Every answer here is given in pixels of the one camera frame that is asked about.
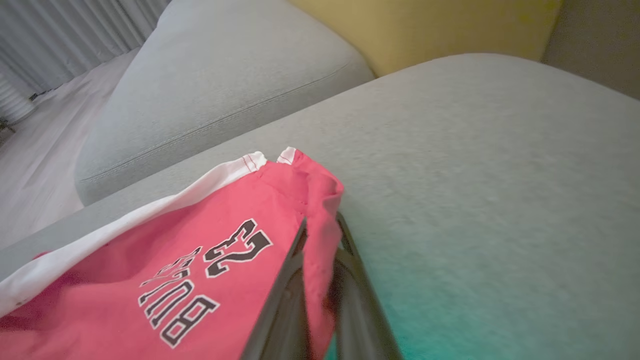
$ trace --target printed number 23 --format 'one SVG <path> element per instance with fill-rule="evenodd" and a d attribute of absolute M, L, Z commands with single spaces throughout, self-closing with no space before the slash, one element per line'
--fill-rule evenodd
<path fill-rule="evenodd" d="M 243 222 L 233 235 L 212 247 L 203 255 L 205 262 L 214 262 L 207 268 L 207 277 L 217 277 L 227 272 L 229 266 L 225 265 L 225 263 L 246 263 L 251 261 L 260 251 L 273 244 L 262 230 L 253 233 L 256 226 L 257 224 L 252 218 Z M 247 251 L 229 252 L 226 254 L 225 250 L 237 241 L 242 241 Z"/>

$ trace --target gray fabric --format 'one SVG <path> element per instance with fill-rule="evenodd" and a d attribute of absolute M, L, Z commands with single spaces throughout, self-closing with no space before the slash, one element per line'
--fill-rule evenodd
<path fill-rule="evenodd" d="M 238 136 L 0 252 L 1 275 L 221 161 L 291 145 L 340 210 L 407 359 L 637 359 L 640 102 L 499 55 L 385 76 Z"/>
<path fill-rule="evenodd" d="M 28 96 L 56 88 L 141 46 L 168 3 L 1 1 L 0 69 L 26 84 Z"/>
<path fill-rule="evenodd" d="M 285 0 L 175 0 L 87 139 L 80 199 L 371 79 L 350 45 Z"/>

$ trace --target sofa cushion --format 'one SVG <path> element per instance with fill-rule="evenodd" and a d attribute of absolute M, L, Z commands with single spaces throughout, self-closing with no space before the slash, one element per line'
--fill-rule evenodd
<path fill-rule="evenodd" d="M 286 145 L 340 210 L 406 359 L 640 354 L 640 102 L 539 63 L 417 65 L 238 136 L 0 252 L 0 278 L 215 164 Z"/>
<path fill-rule="evenodd" d="M 285 0 L 174 0 L 81 151 L 90 204 L 225 140 L 372 79 Z"/>

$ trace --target sofa seam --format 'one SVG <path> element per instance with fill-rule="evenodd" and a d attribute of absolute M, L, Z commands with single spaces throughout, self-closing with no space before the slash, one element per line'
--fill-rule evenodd
<path fill-rule="evenodd" d="M 291 90 L 282 92 L 282 93 L 280 93 L 280 94 L 278 94 L 276 96 L 272 96 L 270 98 L 269 98 L 269 96 L 263 97 L 263 98 L 261 98 L 261 99 L 259 99 L 257 101 L 254 101 L 253 103 L 247 105 L 244 108 L 240 108 L 240 110 L 235 109 L 235 110 L 229 111 L 226 114 L 222 115 L 221 117 L 216 118 L 215 120 L 206 122 L 205 124 L 202 124 L 200 126 L 193 127 L 193 128 L 191 128 L 191 129 L 189 129 L 189 130 L 187 130 L 187 131 L 185 131 L 185 132 L 183 132 L 181 134 L 178 134 L 178 135 L 174 136 L 173 138 L 171 138 L 169 140 L 165 140 L 163 143 L 160 143 L 159 145 L 156 145 L 154 147 L 149 147 L 148 149 L 145 149 L 144 151 L 141 151 L 141 152 L 137 153 L 136 155 L 134 155 L 134 156 L 132 156 L 132 157 L 126 159 L 126 160 L 123 160 L 123 161 L 117 163 L 116 165 L 113 165 L 110 168 L 104 168 L 104 169 L 98 171 L 98 173 L 95 174 L 95 175 L 92 175 L 90 177 L 86 177 L 84 179 L 80 179 L 79 183 L 87 183 L 87 182 L 90 183 L 90 182 L 98 181 L 99 179 L 102 179 L 103 177 L 108 176 L 109 174 L 117 171 L 118 169 L 126 168 L 129 165 L 131 165 L 133 163 L 136 163 L 139 160 L 142 160 L 144 158 L 149 157 L 150 155 L 156 153 L 157 151 L 160 151 L 164 147 L 168 147 L 168 146 L 171 146 L 171 145 L 176 145 L 176 144 L 184 141 L 187 138 L 195 136 L 198 133 L 201 133 L 203 131 L 206 131 L 211 126 L 213 126 L 213 125 L 215 125 L 217 123 L 226 122 L 226 121 L 234 119 L 234 118 L 236 118 L 236 117 L 238 117 L 238 116 L 240 116 L 240 115 L 242 115 L 244 113 L 249 113 L 249 112 L 255 111 L 256 109 L 260 108 L 261 105 L 269 104 L 269 103 L 271 103 L 271 102 L 273 102 L 273 101 L 275 101 L 277 99 L 281 99 L 281 98 L 287 97 L 288 95 L 294 94 L 298 90 L 302 90 L 302 89 L 307 88 L 309 86 L 312 86 L 312 85 L 314 85 L 314 84 L 316 84 L 316 83 L 318 83 L 320 81 L 323 81 L 323 80 L 326 80 L 328 78 L 331 78 L 334 75 L 338 74 L 343 69 L 345 69 L 347 66 L 352 64 L 352 60 L 353 59 L 349 59 L 349 61 L 347 61 L 344 65 L 342 65 L 341 67 L 339 67 L 335 71 L 333 71 L 331 74 L 325 75 L 325 76 L 323 76 L 323 77 L 321 77 L 319 79 L 315 79 L 313 81 L 310 81 L 308 83 L 300 85 L 300 86 L 298 86 L 296 88 L 293 88 Z"/>

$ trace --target white trim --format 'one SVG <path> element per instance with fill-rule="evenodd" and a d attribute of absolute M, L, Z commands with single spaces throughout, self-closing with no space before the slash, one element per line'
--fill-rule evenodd
<path fill-rule="evenodd" d="M 267 163 L 267 159 L 259 151 L 250 155 L 253 165 L 245 163 L 245 156 L 222 163 L 178 194 L 150 202 L 19 268 L 0 282 L 0 317 L 31 300 L 66 271 L 116 236 L 162 214 L 196 204 L 212 192 L 258 171 Z"/>
<path fill-rule="evenodd" d="M 278 157 L 278 162 L 293 165 L 293 159 L 296 157 L 296 148 L 288 146 Z"/>

